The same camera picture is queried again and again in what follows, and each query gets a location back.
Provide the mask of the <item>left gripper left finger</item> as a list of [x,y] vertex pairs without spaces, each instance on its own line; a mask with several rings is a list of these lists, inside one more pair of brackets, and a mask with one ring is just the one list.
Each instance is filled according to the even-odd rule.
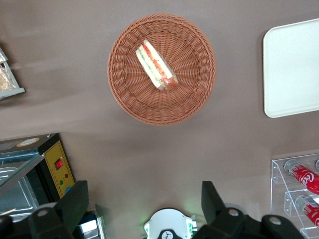
[[72,239],[89,205],[88,183],[77,181],[53,206],[38,208],[28,218],[33,239]]

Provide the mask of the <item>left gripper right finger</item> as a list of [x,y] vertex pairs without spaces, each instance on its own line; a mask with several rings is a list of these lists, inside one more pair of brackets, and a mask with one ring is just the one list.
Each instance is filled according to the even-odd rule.
[[201,207],[206,220],[195,239],[238,239],[246,216],[237,208],[226,207],[211,181],[203,181]]

